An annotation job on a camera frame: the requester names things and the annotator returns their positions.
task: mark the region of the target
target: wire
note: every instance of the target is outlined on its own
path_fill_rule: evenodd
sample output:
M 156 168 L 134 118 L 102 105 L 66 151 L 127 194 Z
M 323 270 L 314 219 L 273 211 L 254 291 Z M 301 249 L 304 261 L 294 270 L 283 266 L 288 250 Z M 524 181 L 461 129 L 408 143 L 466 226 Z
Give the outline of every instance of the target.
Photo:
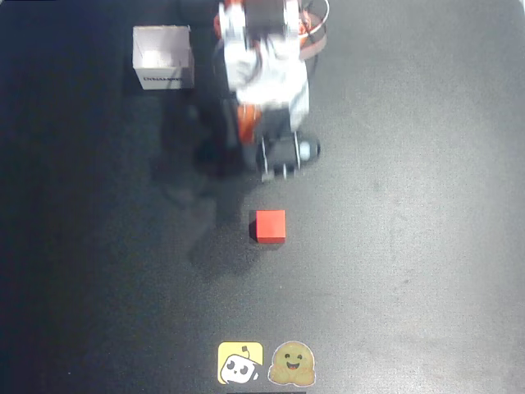
M 312 6 L 313 4 L 313 0 L 306 6 L 306 8 L 304 7 L 301 7 L 299 6 L 299 9 L 301 11 L 303 10 L 306 10 L 306 11 L 309 11 L 309 8 Z M 330 3 L 328 2 L 328 0 L 325 0 L 325 4 L 326 4 L 326 13 L 325 13 L 325 16 L 322 18 L 322 21 L 319 25 L 315 26 L 311 31 L 310 31 L 310 34 L 316 34 L 326 23 L 326 21 L 328 20 L 328 16 L 330 15 Z M 308 33 L 306 34 L 301 34 L 299 36 L 301 39 L 305 39 L 308 37 Z

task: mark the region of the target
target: robot logo sticker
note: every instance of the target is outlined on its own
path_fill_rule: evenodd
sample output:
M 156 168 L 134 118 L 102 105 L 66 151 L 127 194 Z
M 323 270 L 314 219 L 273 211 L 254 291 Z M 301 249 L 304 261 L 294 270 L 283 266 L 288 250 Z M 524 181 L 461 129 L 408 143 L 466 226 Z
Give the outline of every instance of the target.
M 258 379 L 263 346 L 257 342 L 223 342 L 219 345 L 217 379 L 220 384 L 246 384 Z
M 268 379 L 281 386 L 312 386 L 316 381 L 314 367 L 315 360 L 308 346 L 297 341 L 286 342 L 273 354 Z

